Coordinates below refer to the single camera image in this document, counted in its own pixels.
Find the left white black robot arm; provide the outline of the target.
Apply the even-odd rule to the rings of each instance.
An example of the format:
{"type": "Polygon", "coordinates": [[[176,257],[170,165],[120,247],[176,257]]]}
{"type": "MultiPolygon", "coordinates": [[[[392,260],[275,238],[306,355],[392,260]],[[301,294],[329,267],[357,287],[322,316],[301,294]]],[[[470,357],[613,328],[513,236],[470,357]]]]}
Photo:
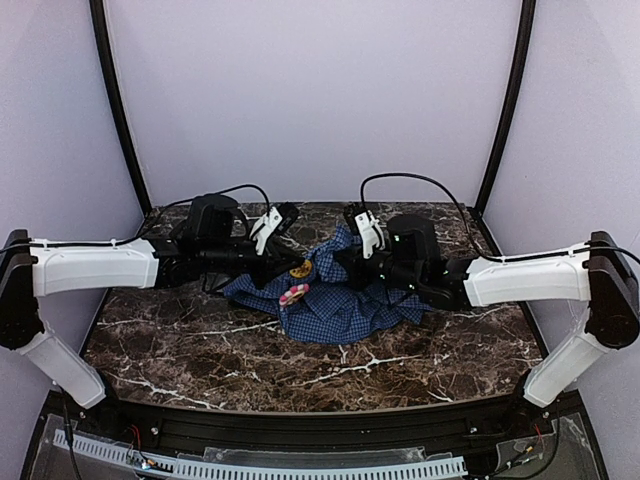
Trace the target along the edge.
{"type": "Polygon", "coordinates": [[[1,250],[1,345],[90,409],[106,398],[107,385],[40,318],[39,298],[87,289],[176,288],[213,274],[247,275],[262,288],[304,262],[278,239],[298,215],[292,203],[271,205],[235,236],[235,222],[246,218],[236,200],[214,193],[194,198],[186,219],[167,236],[52,242],[14,230],[1,250]]]}

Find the blue checkered shirt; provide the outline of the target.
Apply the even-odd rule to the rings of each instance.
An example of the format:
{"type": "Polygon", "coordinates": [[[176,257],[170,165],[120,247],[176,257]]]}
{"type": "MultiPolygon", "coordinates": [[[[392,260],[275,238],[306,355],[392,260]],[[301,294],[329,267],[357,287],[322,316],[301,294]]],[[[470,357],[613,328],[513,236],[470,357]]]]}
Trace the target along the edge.
{"type": "Polygon", "coordinates": [[[276,316],[290,338],[307,343],[344,345],[404,320],[420,323],[432,307],[417,295],[389,289],[381,282],[361,291],[346,284],[346,272],[334,260],[333,253],[360,244],[358,236],[338,224],[330,240],[305,255],[313,263],[310,277],[294,279],[288,273],[258,289],[245,274],[224,288],[224,296],[241,306],[276,316]],[[290,287],[303,283],[310,286],[309,292],[282,310],[279,297],[290,287]]]}

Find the gold round brooch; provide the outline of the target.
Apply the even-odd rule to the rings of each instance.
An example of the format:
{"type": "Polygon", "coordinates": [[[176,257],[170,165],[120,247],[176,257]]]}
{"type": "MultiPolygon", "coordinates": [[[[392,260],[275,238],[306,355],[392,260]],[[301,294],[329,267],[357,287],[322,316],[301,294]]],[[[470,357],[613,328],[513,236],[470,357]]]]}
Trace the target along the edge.
{"type": "Polygon", "coordinates": [[[312,273],[313,273],[313,263],[309,259],[305,259],[300,266],[293,268],[289,271],[290,276],[293,277],[294,279],[308,278],[312,275],[312,273]]]}

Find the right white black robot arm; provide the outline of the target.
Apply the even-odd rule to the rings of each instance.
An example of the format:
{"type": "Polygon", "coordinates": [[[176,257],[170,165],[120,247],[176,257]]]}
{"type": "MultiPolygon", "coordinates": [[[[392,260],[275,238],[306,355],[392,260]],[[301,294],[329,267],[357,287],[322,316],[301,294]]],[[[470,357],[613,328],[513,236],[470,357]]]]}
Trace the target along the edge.
{"type": "Polygon", "coordinates": [[[520,396],[544,408],[603,355],[639,337],[639,282],[632,254],[604,231],[589,241],[520,256],[441,256],[433,223],[399,215],[381,226],[371,213],[356,216],[360,244],[335,252],[348,283],[361,290],[379,282],[444,311],[493,304],[585,301],[580,323],[526,374],[520,396]]]}

